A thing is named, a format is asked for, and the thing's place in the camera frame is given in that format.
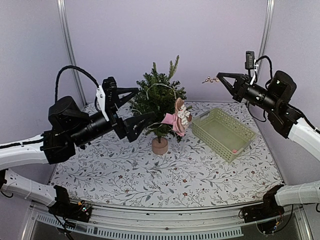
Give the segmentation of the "gold bell sprig ornament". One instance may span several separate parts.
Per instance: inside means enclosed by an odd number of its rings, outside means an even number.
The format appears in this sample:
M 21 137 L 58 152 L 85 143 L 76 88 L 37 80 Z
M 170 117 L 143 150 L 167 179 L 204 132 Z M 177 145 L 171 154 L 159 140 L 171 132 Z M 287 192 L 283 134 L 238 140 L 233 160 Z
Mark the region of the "gold bell sprig ornament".
M 220 79 L 215 76 L 215 77 L 210 77 L 208 76 L 203 82 L 202 84 L 206 84 L 206 83 L 219 83 L 220 82 Z

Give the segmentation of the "small green christmas tree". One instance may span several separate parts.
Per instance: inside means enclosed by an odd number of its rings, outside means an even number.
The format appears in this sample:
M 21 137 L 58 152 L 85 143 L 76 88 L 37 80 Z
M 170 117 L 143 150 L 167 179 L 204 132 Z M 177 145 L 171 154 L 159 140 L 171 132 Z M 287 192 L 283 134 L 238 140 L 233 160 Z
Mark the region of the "small green christmas tree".
M 146 135 L 155 134 L 151 141 L 152 152 L 163 155 L 169 149 L 167 135 L 181 141 L 192 121 L 190 107 L 185 100 L 187 92 L 178 80 L 173 77 L 178 69 L 180 57 L 169 62 L 168 73 L 160 73 L 154 62 L 149 73 L 138 80 L 137 95 L 130 100 L 130 109 L 134 115 L 153 112 L 155 116 L 147 124 Z

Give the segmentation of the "clear wire fairy lights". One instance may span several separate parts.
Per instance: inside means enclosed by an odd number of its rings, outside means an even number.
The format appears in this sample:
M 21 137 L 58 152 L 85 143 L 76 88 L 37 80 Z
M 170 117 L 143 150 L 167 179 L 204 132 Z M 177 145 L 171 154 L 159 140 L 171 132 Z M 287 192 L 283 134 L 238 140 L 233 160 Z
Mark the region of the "clear wire fairy lights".
M 148 124 L 148 128 L 151 130 L 160 128 L 166 113 L 174 111 L 178 96 L 176 88 L 171 82 L 149 83 L 140 80 L 136 84 L 139 92 L 129 101 L 131 112 L 135 116 L 154 112 L 155 116 Z

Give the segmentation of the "pink bow ornaments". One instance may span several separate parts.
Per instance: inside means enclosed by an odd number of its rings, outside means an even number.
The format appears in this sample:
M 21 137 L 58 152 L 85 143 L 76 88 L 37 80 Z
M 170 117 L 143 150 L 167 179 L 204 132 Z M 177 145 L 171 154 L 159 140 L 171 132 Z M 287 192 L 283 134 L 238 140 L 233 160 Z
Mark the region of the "pink bow ornaments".
M 173 114 L 166 113 L 161 124 L 172 125 L 173 131 L 180 137 L 184 137 L 186 130 L 192 121 L 192 114 L 187 110 L 185 101 L 180 97 L 174 103 L 175 112 Z

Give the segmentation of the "pale green perforated basket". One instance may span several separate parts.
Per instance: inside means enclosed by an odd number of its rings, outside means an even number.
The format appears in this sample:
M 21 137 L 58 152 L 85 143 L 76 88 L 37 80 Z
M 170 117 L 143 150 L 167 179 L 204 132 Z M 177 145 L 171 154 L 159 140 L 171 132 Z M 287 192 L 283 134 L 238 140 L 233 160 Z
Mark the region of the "pale green perforated basket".
M 217 107 L 192 120 L 192 133 L 228 163 L 239 157 L 257 135 Z

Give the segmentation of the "clear battery box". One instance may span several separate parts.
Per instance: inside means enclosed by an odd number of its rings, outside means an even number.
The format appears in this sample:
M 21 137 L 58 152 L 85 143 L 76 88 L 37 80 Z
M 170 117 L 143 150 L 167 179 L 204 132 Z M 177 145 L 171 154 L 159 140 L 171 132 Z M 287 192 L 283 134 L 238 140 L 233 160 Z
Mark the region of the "clear battery box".
M 183 139 L 181 142 L 180 142 L 180 151 L 183 152 L 184 149 L 186 147 L 186 140 Z

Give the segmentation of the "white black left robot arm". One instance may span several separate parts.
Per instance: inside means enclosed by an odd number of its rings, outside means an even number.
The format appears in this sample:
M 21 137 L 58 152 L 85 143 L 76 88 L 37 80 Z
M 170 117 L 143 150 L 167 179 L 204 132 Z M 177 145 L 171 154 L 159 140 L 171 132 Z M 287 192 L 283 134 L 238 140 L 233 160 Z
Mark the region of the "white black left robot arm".
M 57 100 L 48 110 L 51 130 L 26 140 L 11 142 L 0 147 L 0 189 L 55 209 L 63 216 L 74 213 L 68 191 L 61 186 L 48 186 L 16 174 L 12 169 L 27 165 L 55 165 L 64 163 L 76 154 L 76 148 L 86 145 L 111 131 L 119 139 L 135 141 L 154 117 L 154 112 L 127 119 L 117 111 L 138 93 L 137 88 L 97 89 L 101 110 L 89 115 L 80 110 L 71 96 Z

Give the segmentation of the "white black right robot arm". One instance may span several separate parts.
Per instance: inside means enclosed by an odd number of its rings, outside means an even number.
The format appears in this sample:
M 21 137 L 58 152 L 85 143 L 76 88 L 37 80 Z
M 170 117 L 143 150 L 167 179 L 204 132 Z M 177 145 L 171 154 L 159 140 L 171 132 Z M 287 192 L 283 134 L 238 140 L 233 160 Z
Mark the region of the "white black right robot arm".
M 269 80 L 268 87 L 261 87 L 247 74 L 219 72 L 217 78 L 234 100 L 247 100 L 264 110 L 267 120 L 280 136 L 313 159 L 320 159 L 320 130 L 310 123 L 301 110 L 290 104 L 297 85 L 287 73 L 276 71 Z M 296 185 L 279 185 L 264 194 L 258 213 L 262 218 L 269 218 L 278 207 L 319 202 L 318 180 Z

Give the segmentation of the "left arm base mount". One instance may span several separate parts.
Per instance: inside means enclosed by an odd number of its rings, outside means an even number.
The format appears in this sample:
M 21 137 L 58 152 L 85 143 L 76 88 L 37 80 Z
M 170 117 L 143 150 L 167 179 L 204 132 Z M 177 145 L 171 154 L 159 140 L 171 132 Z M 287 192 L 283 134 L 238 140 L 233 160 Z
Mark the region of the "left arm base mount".
M 56 202 L 48 208 L 48 212 L 57 217 L 67 220 L 76 220 L 88 223 L 92 215 L 92 205 L 84 200 L 77 203 L 67 200 L 56 200 Z

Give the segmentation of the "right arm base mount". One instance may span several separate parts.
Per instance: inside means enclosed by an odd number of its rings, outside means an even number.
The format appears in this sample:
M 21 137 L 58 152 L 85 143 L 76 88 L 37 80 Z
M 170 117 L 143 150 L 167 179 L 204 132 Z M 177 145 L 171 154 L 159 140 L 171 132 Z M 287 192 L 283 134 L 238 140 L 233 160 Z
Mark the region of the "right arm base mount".
M 256 205 L 246 206 L 240 209 L 238 217 L 243 219 L 245 223 L 261 221 L 256 224 L 258 231 L 265 235 L 274 235 L 281 232 L 291 221 L 293 216 L 294 205 L 291 205 L 289 217 L 285 223 L 285 209 L 283 206 L 278 206 L 276 203 L 261 203 Z

